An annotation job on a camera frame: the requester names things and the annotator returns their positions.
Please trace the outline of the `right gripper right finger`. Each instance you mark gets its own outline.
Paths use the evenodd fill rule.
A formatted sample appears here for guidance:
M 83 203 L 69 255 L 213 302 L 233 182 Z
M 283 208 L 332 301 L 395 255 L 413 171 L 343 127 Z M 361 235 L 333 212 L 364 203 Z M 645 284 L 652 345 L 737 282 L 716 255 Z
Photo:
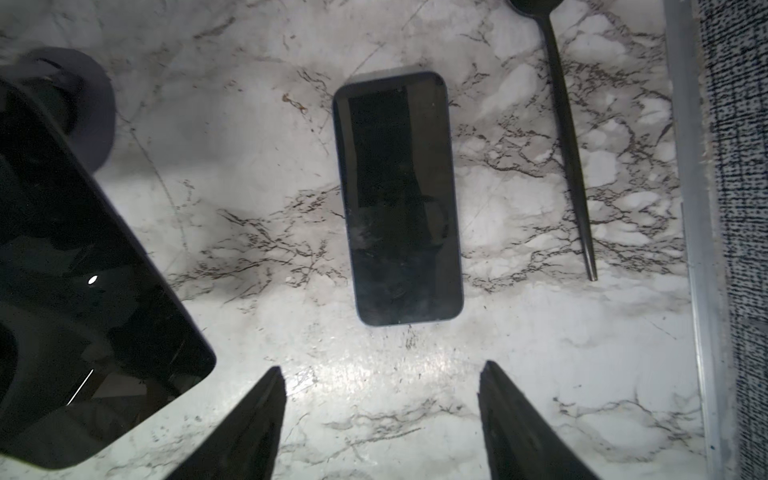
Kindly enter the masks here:
M 480 374 L 478 402 L 493 479 L 597 479 L 494 361 Z

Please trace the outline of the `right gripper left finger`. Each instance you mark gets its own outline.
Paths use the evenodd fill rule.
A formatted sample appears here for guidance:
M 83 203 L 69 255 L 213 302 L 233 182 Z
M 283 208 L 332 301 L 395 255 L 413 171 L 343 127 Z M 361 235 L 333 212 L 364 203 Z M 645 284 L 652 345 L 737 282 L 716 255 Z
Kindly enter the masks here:
M 285 380 L 270 368 L 170 479 L 270 479 L 286 408 Z

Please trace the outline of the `phone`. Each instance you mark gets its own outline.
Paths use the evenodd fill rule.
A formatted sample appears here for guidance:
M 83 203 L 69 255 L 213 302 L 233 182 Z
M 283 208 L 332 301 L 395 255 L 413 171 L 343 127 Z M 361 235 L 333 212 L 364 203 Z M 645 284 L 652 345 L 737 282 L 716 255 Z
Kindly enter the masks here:
M 443 78 L 420 71 L 350 83 L 332 113 L 360 320 L 455 318 L 464 296 Z
M 52 120 L 1 84 L 1 452 L 59 470 L 201 382 L 215 356 Z

